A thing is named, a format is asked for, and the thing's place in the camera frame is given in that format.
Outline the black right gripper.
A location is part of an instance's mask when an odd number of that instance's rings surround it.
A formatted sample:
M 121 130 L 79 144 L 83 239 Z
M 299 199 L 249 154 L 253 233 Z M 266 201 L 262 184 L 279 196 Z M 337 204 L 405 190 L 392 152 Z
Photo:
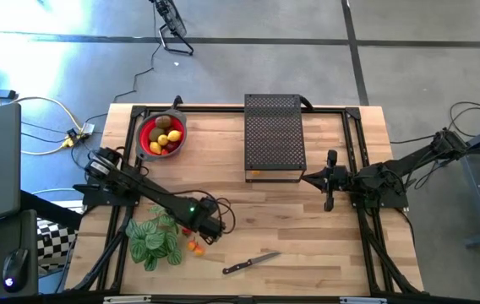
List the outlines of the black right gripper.
M 337 152 L 331 149 L 327 155 L 327 166 L 315 173 L 304 174 L 302 179 L 326 192 L 325 211 L 330 212 L 335 205 L 333 192 L 349 188 L 351 173 L 345 166 L 337 165 Z

